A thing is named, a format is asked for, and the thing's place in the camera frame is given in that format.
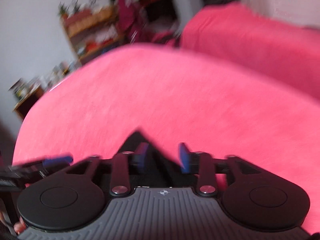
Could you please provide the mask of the person's left hand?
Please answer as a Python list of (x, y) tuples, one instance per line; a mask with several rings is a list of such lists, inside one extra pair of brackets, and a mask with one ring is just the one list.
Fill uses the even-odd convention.
[(20, 217), (19, 221), (17, 223), (15, 223), (14, 225), (9, 225), (9, 223), (5, 220), (4, 212), (1, 211), (0, 214), (1, 214), (1, 217), (0, 217), (1, 222), (7, 228), (13, 228), (16, 234), (19, 235), (20, 233), (22, 233), (27, 228), (27, 226), (26, 226), (25, 222), (23, 221), (22, 217)]

